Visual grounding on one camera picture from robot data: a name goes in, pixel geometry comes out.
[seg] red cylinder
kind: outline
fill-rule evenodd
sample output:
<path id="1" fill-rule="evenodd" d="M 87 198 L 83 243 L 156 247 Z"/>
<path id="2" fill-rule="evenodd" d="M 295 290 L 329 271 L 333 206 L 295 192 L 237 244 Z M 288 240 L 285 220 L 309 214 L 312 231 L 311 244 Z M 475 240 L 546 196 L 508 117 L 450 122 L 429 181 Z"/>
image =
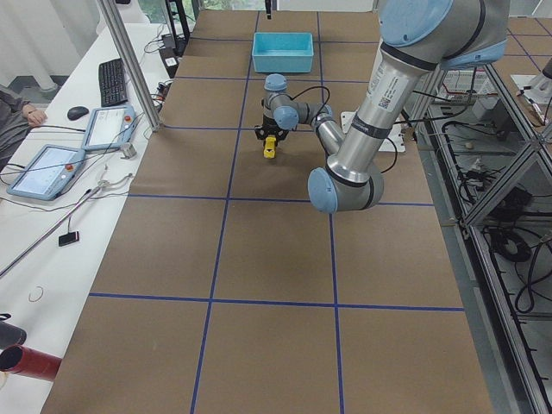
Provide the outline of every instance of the red cylinder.
<path id="1" fill-rule="evenodd" d="M 13 345 L 0 354 L 0 371 L 40 380 L 53 381 L 60 364 L 61 358 L 23 345 Z"/>

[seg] hand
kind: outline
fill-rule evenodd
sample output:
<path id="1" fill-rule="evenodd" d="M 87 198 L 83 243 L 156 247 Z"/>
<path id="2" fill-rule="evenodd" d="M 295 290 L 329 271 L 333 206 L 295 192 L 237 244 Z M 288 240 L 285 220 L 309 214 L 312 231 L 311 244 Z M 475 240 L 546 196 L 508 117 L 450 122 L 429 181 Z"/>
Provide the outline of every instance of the hand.
<path id="1" fill-rule="evenodd" d="M 23 106 L 22 112 L 31 128 L 40 127 L 47 120 L 46 113 L 43 110 L 36 109 L 30 103 Z"/>

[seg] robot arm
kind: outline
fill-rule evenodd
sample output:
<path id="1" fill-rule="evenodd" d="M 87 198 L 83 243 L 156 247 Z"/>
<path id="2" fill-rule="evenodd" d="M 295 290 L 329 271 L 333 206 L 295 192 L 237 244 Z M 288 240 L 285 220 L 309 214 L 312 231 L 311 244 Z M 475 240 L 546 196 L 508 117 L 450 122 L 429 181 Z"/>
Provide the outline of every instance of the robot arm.
<path id="1" fill-rule="evenodd" d="M 313 170 L 309 177 L 309 197 L 318 210 L 363 210 L 379 202 L 383 179 L 373 159 L 419 79 L 438 65 L 462 69 L 500 59 L 509 3 L 388 0 L 379 16 L 382 62 L 347 135 L 329 109 L 291 101 L 285 78 L 267 78 L 265 122 L 284 130 L 299 122 L 310 124 L 328 154 L 325 168 Z"/>

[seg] white table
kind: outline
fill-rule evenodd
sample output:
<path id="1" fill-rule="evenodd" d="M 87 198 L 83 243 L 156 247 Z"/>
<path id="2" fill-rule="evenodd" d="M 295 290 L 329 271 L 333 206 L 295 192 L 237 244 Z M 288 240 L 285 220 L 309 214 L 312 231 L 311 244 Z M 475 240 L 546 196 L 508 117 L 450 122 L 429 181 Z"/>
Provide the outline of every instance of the white table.
<path id="1" fill-rule="evenodd" d="M 143 48 L 157 36 L 162 27 L 159 24 L 126 26 L 149 90 L 155 93 L 157 84 L 167 81 L 168 75 L 159 55 L 146 54 Z M 109 30 L 105 29 L 48 106 L 47 124 L 86 128 L 90 116 L 71 122 L 67 119 L 66 112 L 77 105 L 86 106 L 90 110 L 100 106 L 97 66 L 100 62 L 117 57 L 118 53 Z M 128 93 L 129 103 L 135 107 L 136 114 L 142 113 L 130 83 Z M 106 154 L 86 171 L 66 195 L 54 201 L 42 202 L 10 196 L 6 193 L 6 185 L 1 185 L 0 196 L 45 209 L 75 203 L 87 189 L 97 185 L 105 166 L 108 170 L 103 179 L 111 182 L 116 182 L 129 173 L 136 173 L 150 133 L 144 116 L 133 134 L 132 143 L 137 151 L 133 159 L 123 160 L 119 152 Z M 38 129 L 27 137 L 11 162 L 27 165 L 47 143 L 80 147 L 82 138 L 82 134 L 63 129 Z M 87 160 L 84 168 L 97 158 L 100 157 Z M 10 176 L 3 176 L 3 179 L 7 182 L 13 180 Z M 98 196 L 125 192 L 129 188 L 129 182 L 126 180 L 117 189 L 102 191 Z M 13 317 L 9 322 L 27 331 L 25 346 L 63 357 L 125 199 L 125 196 L 119 196 L 87 202 L 71 220 L 72 230 L 78 230 L 80 233 L 79 242 L 63 248 L 58 247 L 58 236 L 67 232 L 67 223 L 64 223 L 0 279 L 0 311 L 11 313 Z M 0 200 L 0 268 L 6 267 L 67 211 L 68 209 L 39 212 Z M 51 383 L 43 380 L 9 375 L 0 390 L 0 412 L 39 413 L 51 386 Z"/>

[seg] blue plastic bin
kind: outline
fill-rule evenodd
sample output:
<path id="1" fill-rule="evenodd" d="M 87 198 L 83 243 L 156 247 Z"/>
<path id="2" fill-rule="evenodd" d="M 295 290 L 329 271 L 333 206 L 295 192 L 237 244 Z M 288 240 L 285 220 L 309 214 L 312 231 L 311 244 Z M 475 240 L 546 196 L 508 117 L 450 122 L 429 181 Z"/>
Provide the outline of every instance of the blue plastic bin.
<path id="1" fill-rule="evenodd" d="M 308 73 L 314 56 L 312 34 L 257 32 L 252 56 L 258 73 Z"/>

